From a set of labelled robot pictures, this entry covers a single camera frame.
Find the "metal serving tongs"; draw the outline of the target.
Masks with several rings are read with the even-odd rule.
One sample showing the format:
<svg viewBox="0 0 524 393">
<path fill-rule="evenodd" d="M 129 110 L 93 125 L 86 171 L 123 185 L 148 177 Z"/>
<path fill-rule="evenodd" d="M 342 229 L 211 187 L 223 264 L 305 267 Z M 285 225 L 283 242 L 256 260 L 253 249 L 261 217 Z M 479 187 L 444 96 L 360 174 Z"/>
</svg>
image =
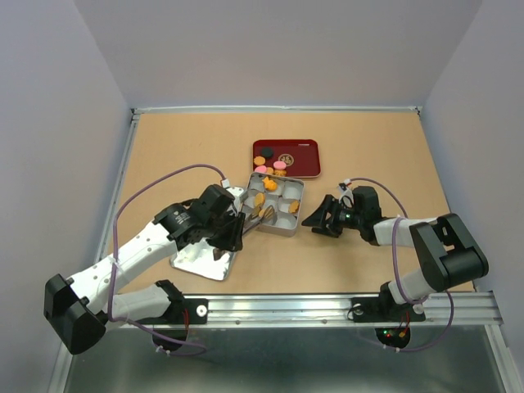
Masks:
<svg viewBox="0 0 524 393">
<path fill-rule="evenodd" d="M 265 194 L 265 203 L 262 206 L 254 207 L 255 195 L 253 197 L 253 209 L 248 215 L 246 215 L 246 220 L 245 220 L 243 230 L 242 230 L 243 236 L 246 236 L 250 231 L 256 229 L 261 224 L 269 224 L 276 215 L 276 210 L 274 206 L 266 205 L 266 201 L 267 201 L 266 194 Z"/>
</svg>

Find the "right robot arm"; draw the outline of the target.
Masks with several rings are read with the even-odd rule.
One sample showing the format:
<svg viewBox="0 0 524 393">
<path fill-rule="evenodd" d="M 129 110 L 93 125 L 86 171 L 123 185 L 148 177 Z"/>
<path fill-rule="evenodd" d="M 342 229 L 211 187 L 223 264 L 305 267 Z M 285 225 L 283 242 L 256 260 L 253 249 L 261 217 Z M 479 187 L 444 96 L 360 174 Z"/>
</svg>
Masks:
<svg viewBox="0 0 524 393">
<path fill-rule="evenodd" d="M 433 294 L 483 278 L 488 260 L 457 214 L 436 218 L 387 218 L 373 187 L 341 187 L 336 198 L 327 194 L 302 225 L 312 232 L 337 238 L 352 229 L 374 246 L 390 246 L 394 279 L 377 298 L 378 313 L 395 319 L 406 304 L 421 304 Z"/>
</svg>

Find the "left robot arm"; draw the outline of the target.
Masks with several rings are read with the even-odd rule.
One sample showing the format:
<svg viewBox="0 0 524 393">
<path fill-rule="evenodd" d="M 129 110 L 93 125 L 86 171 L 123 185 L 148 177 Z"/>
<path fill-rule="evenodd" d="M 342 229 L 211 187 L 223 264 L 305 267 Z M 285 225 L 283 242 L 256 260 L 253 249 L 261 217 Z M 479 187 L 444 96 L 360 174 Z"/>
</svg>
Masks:
<svg viewBox="0 0 524 393">
<path fill-rule="evenodd" d="M 110 328 L 141 321 L 204 323 L 198 304 L 187 301 L 169 280 L 141 291 L 119 289 L 164 258 L 206 244 L 219 251 L 242 249 L 246 216 L 241 187 L 210 185 L 198 197 L 174 203 L 143 230 L 92 267 L 68 278 L 56 274 L 44 287 L 43 315 L 67 350 L 78 355 L 94 347 Z"/>
</svg>

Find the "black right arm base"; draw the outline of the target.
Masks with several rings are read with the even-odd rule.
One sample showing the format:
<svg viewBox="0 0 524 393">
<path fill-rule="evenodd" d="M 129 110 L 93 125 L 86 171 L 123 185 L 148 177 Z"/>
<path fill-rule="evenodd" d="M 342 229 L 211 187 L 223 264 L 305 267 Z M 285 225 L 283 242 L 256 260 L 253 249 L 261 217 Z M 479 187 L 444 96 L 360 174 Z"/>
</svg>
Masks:
<svg viewBox="0 0 524 393">
<path fill-rule="evenodd" d="M 377 295 L 353 297 L 347 318 L 356 323 L 400 323 L 406 322 L 407 318 L 410 322 L 426 320 L 424 312 L 418 314 L 413 309 L 413 305 L 397 304 L 388 284 L 388 282 L 382 284 Z"/>
</svg>

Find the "round orange cookie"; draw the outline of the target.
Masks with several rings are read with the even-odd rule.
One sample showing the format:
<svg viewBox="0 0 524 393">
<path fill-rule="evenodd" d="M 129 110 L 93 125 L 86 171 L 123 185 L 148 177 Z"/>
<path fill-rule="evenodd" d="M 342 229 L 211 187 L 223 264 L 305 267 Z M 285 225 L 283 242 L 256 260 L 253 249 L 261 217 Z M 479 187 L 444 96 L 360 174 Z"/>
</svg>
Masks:
<svg viewBox="0 0 524 393">
<path fill-rule="evenodd" d="M 288 207 L 288 212 L 290 214 L 295 214 L 300 209 L 300 201 L 294 200 Z"/>
</svg>

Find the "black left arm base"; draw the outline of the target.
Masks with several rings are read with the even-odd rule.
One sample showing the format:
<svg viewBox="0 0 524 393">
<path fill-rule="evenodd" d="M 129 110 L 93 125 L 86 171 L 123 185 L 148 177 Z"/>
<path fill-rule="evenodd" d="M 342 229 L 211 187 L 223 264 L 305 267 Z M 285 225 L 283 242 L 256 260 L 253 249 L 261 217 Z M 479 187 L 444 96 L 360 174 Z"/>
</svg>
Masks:
<svg viewBox="0 0 524 393">
<path fill-rule="evenodd" d="M 146 305 L 133 317 L 141 324 L 207 324 L 209 300 L 186 297 L 169 280 L 160 280 L 148 287 L 146 299 Z"/>
</svg>

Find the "silver cookie tin with cups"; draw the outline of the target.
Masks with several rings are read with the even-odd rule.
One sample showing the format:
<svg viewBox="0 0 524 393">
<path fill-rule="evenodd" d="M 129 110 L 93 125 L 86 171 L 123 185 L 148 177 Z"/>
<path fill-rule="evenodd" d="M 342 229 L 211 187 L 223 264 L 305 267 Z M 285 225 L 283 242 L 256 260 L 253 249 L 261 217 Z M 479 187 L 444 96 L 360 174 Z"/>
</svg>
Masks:
<svg viewBox="0 0 524 393">
<path fill-rule="evenodd" d="M 278 190 L 269 192 L 264 189 L 263 178 L 269 177 L 278 183 Z M 300 209 L 295 214 L 288 212 L 289 205 L 294 200 L 301 202 L 304 196 L 305 185 L 299 179 L 279 177 L 274 174 L 253 172 L 249 177 L 246 191 L 242 196 L 242 212 L 248 215 L 253 209 L 253 197 L 257 192 L 266 194 L 266 205 L 273 205 L 276 215 L 269 224 L 261 224 L 260 231 L 284 237 L 292 237 L 299 226 Z"/>
</svg>

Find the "flower orange cookie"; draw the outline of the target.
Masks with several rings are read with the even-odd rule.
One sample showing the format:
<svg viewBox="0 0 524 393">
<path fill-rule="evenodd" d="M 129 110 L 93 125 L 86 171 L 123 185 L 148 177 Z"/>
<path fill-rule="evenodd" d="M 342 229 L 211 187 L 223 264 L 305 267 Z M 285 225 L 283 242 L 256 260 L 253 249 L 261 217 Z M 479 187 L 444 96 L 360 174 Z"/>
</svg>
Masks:
<svg viewBox="0 0 524 393">
<path fill-rule="evenodd" d="M 278 183 L 272 178 L 265 177 L 263 178 L 264 189 L 269 192 L 275 192 L 278 190 Z"/>
</svg>

